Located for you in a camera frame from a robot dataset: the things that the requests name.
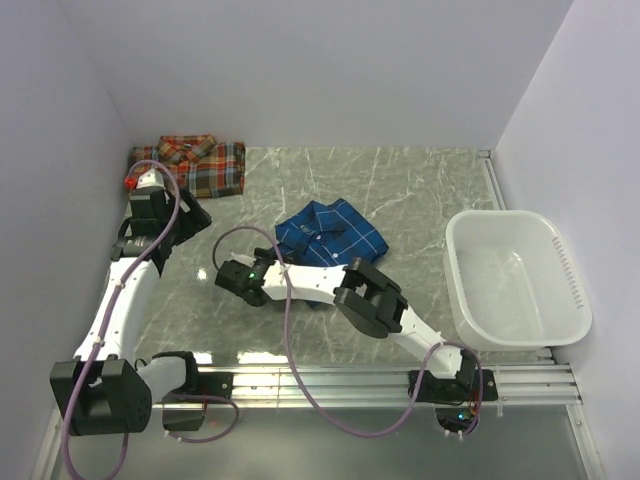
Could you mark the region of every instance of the gray wall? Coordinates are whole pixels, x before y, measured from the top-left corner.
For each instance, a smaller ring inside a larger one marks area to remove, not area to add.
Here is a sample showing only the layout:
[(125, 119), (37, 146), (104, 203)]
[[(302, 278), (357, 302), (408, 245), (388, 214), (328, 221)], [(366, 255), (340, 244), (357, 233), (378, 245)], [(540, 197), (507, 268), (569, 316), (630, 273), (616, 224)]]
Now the gray wall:
[(594, 323), (571, 362), (610, 479), (638, 478), (640, 8), (576, 0), (497, 148), (511, 208), (558, 224)]
[(130, 139), (61, 9), (0, 15), (2, 478), (27, 478), (54, 361), (91, 324), (124, 199)]
[(60, 0), (138, 143), (494, 147), (571, 0)]

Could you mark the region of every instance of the wall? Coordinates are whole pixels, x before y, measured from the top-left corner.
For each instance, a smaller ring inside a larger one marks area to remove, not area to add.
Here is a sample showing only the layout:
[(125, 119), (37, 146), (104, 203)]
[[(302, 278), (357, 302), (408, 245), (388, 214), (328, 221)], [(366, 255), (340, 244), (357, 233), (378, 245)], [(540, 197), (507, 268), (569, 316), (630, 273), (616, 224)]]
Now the wall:
[(0, 470), (24, 479), (53, 407), (49, 371), (98, 305), (130, 138), (58, 5), (2, 6)]
[(496, 150), (510, 208), (567, 235), (594, 311), (571, 362), (611, 479), (637, 478), (640, 9), (576, 0)]
[(60, 0), (134, 140), (494, 147), (571, 0)]

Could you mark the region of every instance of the clothing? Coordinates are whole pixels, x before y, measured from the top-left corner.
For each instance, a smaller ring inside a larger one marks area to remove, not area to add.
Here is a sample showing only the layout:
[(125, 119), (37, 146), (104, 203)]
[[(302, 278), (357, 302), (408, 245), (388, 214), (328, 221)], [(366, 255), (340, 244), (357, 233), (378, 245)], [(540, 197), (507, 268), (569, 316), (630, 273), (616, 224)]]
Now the clothing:
[(370, 263), (389, 246), (382, 235), (346, 200), (331, 205), (312, 201), (300, 213), (276, 225), (278, 248), (300, 265), (344, 265), (356, 257)]
[[(245, 148), (242, 142), (209, 146), (210, 140), (207, 138), (200, 142), (194, 140), (193, 144), (189, 144), (189, 139), (201, 137), (161, 138), (164, 140), (161, 139), (158, 148), (133, 148), (131, 164), (139, 160), (161, 161), (175, 175), (178, 186), (187, 187), (198, 198), (226, 197), (243, 192)], [(180, 141), (169, 142), (169, 138), (178, 138)], [(133, 175), (137, 178), (150, 168), (149, 165), (143, 165), (136, 168)]]

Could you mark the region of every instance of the red plaid shirt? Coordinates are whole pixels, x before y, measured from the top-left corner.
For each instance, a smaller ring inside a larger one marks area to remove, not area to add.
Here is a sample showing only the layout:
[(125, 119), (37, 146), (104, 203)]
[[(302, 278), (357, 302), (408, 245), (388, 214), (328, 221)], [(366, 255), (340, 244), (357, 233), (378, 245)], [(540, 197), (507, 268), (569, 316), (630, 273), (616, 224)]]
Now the red plaid shirt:
[[(139, 160), (161, 161), (173, 173), (180, 188), (199, 198), (241, 194), (244, 190), (245, 148), (241, 142), (215, 144), (211, 135), (161, 137), (158, 147), (135, 147), (131, 164)], [(136, 168), (137, 178), (151, 168)]]

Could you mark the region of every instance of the gray marble surface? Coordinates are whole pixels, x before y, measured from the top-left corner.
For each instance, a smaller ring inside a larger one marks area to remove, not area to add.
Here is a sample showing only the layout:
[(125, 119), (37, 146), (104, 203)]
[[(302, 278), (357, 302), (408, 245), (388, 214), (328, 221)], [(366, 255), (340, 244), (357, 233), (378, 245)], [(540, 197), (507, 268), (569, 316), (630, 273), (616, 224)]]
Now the gray marble surface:
[[(250, 148), (244, 195), (202, 200), (214, 224), (174, 250), (151, 296), (136, 355), (166, 350), (198, 352), (220, 366), (285, 362), (284, 305), (248, 306), (214, 285), (211, 249), (238, 224), (273, 232), (275, 224), (310, 200), (343, 197), (380, 231), (390, 246), (376, 266), (403, 288), (415, 311), (448, 339), (457, 339), (443, 270), (444, 232), (466, 209), (492, 209), (476, 151), (424, 148)], [(268, 246), (253, 232), (221, 245), (250, 254)], [(335, 307), (296, 302), (291, 343), (300, 364), (415, 362), (389, 340), (357, 332)], [(491, 361), (537, 358), (533, 353), (484, 354)]]

